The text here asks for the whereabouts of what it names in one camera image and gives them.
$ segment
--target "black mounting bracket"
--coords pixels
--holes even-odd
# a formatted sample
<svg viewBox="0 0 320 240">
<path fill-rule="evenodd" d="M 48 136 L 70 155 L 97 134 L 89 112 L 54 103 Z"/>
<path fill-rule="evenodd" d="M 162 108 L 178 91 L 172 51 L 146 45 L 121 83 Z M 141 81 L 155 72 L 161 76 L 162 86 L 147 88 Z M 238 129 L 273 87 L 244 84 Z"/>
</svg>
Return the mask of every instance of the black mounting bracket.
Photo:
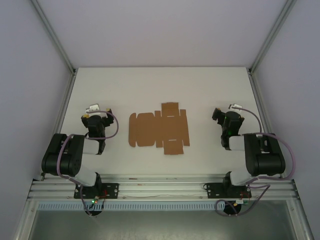
<svg viewBox="0 0 320 240">
<path fill-rule="evenodd" d="M 102 183 L 99 193 L 94 186 L 84 186 L 82 195 L 84 199 L 94 199 L 98 196 L 100 199 L 117 199 L 119 193 L 119 183 Z M 74 196 L 75 199 L 81 199 L 80 187 L 76 184 Z"/>
<path fill-rule="evenodd" d="M 230 173 L 223 178 L 223 182 L 209 182 L 203 185 L 208 199 L 242 199 L 251 198 L 251 191 L 246 186 L 234 186 L 231 184 Z"/>
</svg>

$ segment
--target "flat cardboard box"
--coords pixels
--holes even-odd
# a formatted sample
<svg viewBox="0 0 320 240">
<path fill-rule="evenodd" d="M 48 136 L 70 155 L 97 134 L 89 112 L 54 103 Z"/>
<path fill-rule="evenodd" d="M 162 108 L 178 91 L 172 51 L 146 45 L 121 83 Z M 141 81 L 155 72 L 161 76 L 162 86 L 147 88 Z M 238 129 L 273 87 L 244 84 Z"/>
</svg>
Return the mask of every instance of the flat cardboard box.
<svg viewBox="0 0 320 240">
<path fill-rule="evenodd" d="M 161 111 L 132 113 L 129 118 L 131 147 L 155 146 L 164 148 L 165 155 L 183 154 L 183 146 L 190 146 L 187 113 L 179 110 L 178 102 L 161 104 Z"/>
</svg>

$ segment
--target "glass panel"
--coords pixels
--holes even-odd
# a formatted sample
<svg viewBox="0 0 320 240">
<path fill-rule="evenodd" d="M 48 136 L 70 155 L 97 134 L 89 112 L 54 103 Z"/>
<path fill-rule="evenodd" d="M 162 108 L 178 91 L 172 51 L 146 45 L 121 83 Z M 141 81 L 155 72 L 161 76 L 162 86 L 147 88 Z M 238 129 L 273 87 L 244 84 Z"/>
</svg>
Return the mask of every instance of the glass panel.
<svg viewBox="0 0 320 240">
<path fill-rule="evenodd" d="M 30 240 L 294 240 L 285 201 L 261 201 L 244 216 L 213 211 L 38 211 Z"/>
</svg>

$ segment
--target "metal mounting plate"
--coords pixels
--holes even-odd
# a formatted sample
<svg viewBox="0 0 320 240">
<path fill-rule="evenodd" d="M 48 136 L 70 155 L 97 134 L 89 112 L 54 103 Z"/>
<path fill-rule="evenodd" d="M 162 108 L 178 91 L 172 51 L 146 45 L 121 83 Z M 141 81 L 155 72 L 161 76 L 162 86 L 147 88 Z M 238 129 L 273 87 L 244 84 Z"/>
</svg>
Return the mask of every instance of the metal mounting plate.
<svg viewBox="0 0 320 240">
<path fill-rule="evenodd" d="M 242 199 L 251 198 L 251 192 L 246 186 L 233 186 L 232 189 L 226 190 L 222 183 L 209 182 L 203 185 L 206 190 L 208 199 Z"/>
<path fill-rule="evenodd" d="M 96 194 L 91 192 L 90 186 L 84 186 L 82 190 L 82 195 L 84 199 L 94 199 Z M 101 199 L 117 199 L 119 192 L 119 183 L 102 183 L 102 193 L 106 191 L 106 197 L 100 197 Z M 75 186 L 74 196 L 75 199 L 80 199 L 80 187 L 78 185 Z"/>
</svg>

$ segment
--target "red wire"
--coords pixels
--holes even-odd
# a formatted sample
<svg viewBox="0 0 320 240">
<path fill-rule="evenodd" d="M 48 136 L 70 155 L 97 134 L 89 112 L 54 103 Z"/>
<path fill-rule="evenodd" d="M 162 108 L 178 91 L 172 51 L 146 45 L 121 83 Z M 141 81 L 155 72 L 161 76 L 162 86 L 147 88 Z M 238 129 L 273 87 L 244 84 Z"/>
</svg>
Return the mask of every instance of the red wire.
<svg viewBox="0 0 320 240">
<path fill-rule="evenodd" d="M 249 199 L 249 202 L 250 202 L 250 195 L 244 191 L 241 192 L 241 200 L 244 198 L 244 195 L 246 195 Z"/>
<path fill-rule="evenodd" d="M 99 196 L 99 198 L 107 198 L 107 190 L 104 190 L 104 196 Z"/>
</svg>

